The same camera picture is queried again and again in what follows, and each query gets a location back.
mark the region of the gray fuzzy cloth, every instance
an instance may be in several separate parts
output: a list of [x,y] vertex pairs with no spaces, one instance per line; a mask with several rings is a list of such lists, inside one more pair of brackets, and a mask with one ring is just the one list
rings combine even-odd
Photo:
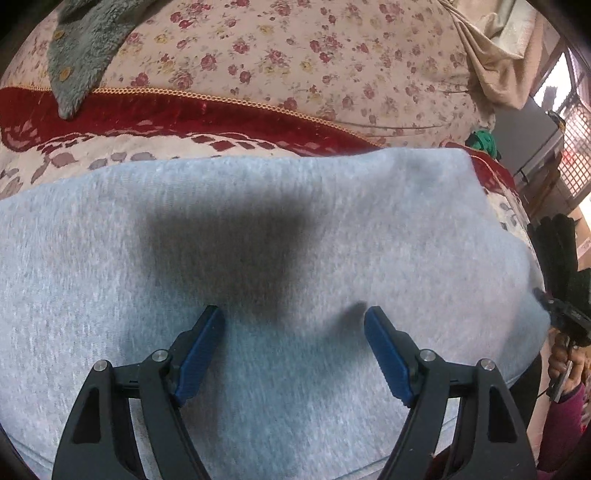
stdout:
[[371,305],[508,382],[547,334],[532,256],[460,150],[140,161],[2,200],[0,218],[0,423],[41,480],[93,363],[142,361],[208,303],[226,335],[182,415],[213,479],[377,474],[408,410],[363,335]]
[[47,52],[59,115],[71,118],[155,0],[66,0]]

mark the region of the red flower print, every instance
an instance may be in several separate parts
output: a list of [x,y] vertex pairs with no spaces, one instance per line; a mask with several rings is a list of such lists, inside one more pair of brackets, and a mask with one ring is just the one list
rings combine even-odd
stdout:
[[243,39],[240,39],[237,42],[235,42],[234,45],[232,46],[232,48],[234,49],[235,52],[238,52],[238,53],[246,53],[247,51],[249,51],[251,49],[248,46],[248,44],[246,42],[244,42]]
[[148,76],[142,72],[142,73],[138,73],[138,76],[131,81],[130,85],[132,87],[145,87],[147,84],[150,83],[150,79],[148,78]]
[[433,57],[429,57],[427,59],[427,68],[428,69],[431,69],[431,70],[437,71],[438,70],[438,68],[437,68],[437,60],[435,60]]
[[251,82],[251,72],[243,71],[240,73],[240,83],[250,83]]
[[346,97],[343,98],[343,100],[341,101],[341,104],[343,105],[343,108],[346,108],[347,110],[351,110],[353,108],[353,99],[347,95]]
[[343,48],[343,44],[338,42],[337,39],[335,37],[333,37],[332,35],[326,37],[325,41],[324,41],[326,48],[329,48],[331,50],[336,50],[337,48]]
[[142,43],[141,35],[137,32],[130,33],[129,36],[125,39],[125,43],[129,45],[137,45]]
[[286,0],[277,0],[277,2],[271,4],[271,8],[275,9],[282,17],[287,17],[291,13],[290,4]]
[[203,3],[197,2],[195,4],[191,4],[187,7],[187,13],[189,15],[199,15],[203,10],[209,10],[211,7],[209,5],[204,5]]
[[285,57],[283,56],[283,53],[279,50],[271,50],[269,52],[269,55],[267,55],[267,58],[271,60],[271,63],[273,64],[281,66],[285,65]]
[[457,54],[457,58],[456,56],[452,53],[451,55],[449,55],[449,59],[452,61],[453,67],[456,69],[458,68],[462,62],[463,62],[463,57],[461,53]]
[[297,110],[297,102],[293,97],[289,97],[285,102],[279,104],[285,110]]
[[406,87],[404,91],[409,97],[412,97],[418,93],[418,87],[414,82],[412,82],[412,84],[409,87]]
[[392,97],[386,97],[386,101],[384,102],[384,106],[386,107],[386,113],[394,112],[398,113],[398,105],[396,101]]
[[336,118],[335,109],[330,105],[324,105],[320,110],[316,112],[316,115],[324,120],[333,121]]
[[320,51],[320,43],[318,42],[318,40],[312,40],[310,42],[310,48],[314,53],[318,53]]
[[178,24],[178,26],[181,28],[181,30],[184,30],[185,28],[189,28],[191,25],[193,25],[193,22],[191,22],[189,20],[181,20],[181,22]]
[[379,56],[379,59],[382,60],[382,65],[384,65],[384,67],[386,67],[387,69],[389,69],[392,66],[392,60],[390,60],[390,57],[388,57],[388,54],[386,52],[382,53]]
[[187,70],[179,70],[168,82],[179,90],[187,90],[193,84],[193,75]]
[[375,97],[374,89],[371,88],[371,85],[369,83],[366,83],[365,87],[363,87],[363,94],[366,96],[366,98],[369,98],[369,99],[372,99]]
[[201,59],[201,69],[202,70],[210,70],[210,71],[216,70],[217,69],[216,63],[217,63],[216,57],[214,57],[213,55],[208,53],[207,55],[205,55]]

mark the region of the pink sleeve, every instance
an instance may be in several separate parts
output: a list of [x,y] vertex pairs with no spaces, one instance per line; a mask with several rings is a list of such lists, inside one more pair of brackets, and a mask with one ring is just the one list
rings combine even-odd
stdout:
[[[541,473],[558,470],[583,435],[581,430],[583,394],[584,388],[581,383],[568,400],[550,405],[538,460],[538,470],[542,471]],[[540,476],[538,473],[538,480],[547,478],[550,476]]]

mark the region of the wrinkled fabric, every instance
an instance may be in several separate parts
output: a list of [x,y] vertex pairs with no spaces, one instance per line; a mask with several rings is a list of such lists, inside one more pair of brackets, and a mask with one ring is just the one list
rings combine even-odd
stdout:
[[243,480],[382,468],[407,409],[363,337],[367,307],[509,383],[549,324],[527,247],[459,150],[139,161],[0,200],[0,218],[0,423],[43,480],[93,363],[143,360],[207,304],[225,340],[182,415],[212,478]]
[[[125,39],[101,87],[249,100],[323,118],[384,146],[463,143],[492,129],[453,20],[437,0],[160,1]],[[54,12],[3,86],[47,87]]]
[[544,17],[526,0],[439,0],[451,14],[482,90],[523,108],[542,54]]

